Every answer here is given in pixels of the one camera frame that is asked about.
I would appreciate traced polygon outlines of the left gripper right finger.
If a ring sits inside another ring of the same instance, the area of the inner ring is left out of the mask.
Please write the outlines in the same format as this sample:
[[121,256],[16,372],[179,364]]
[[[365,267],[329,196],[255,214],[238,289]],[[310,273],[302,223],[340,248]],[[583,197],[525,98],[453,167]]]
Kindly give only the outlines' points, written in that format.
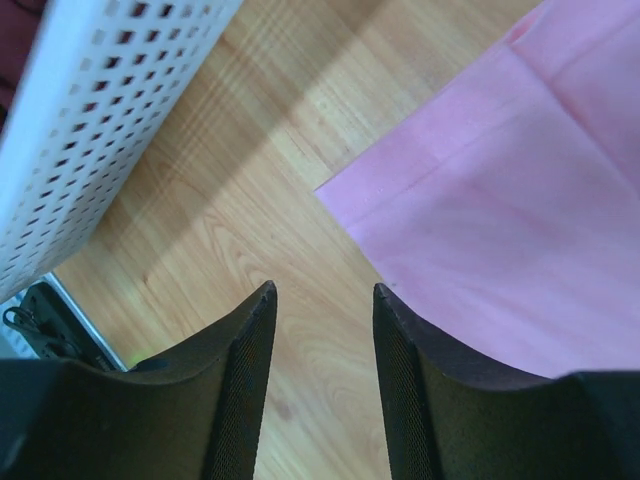
[[635,479],[639,375],[544,378],[417,315],[384,284],[373,337],[396,479]]

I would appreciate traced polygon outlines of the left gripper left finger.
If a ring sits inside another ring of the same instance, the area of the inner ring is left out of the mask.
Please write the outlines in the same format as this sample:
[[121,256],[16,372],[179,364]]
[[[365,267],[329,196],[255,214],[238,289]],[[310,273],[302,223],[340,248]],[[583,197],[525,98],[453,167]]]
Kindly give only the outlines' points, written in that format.
[[277,317],[266,282],[129,371],[76,359],[1,364],[5,479],[249,479]]

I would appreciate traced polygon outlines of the pink t shirt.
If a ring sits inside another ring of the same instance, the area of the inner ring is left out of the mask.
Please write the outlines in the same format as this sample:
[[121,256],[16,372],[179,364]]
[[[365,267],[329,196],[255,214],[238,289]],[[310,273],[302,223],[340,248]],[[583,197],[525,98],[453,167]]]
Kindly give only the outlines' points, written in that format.
[[525,371],[639,366],[639,5],[545,1],[318,198],[417,314]]

